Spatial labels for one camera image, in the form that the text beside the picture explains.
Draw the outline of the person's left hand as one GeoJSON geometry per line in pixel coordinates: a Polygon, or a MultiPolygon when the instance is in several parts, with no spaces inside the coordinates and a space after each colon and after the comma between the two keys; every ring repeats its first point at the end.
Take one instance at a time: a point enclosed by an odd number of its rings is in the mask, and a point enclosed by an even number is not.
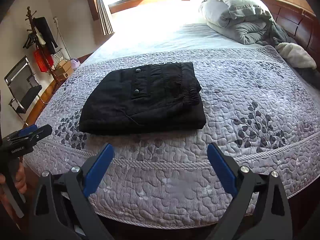
{"type": "MultiPolygon", "coordinates": [[[[26,175],[25,175],[24,166],[20,161],[18,162],[18,169],[15,174],[14,183],[17,191],[20,194],[24,195],[27,190],[26,175]]],[[[9,200],[7,198],[7,195],[4,193],[4,191],[1,191],[1,202],[3,205],[6,205],[6,206],[9,205],[9,200]]]]}

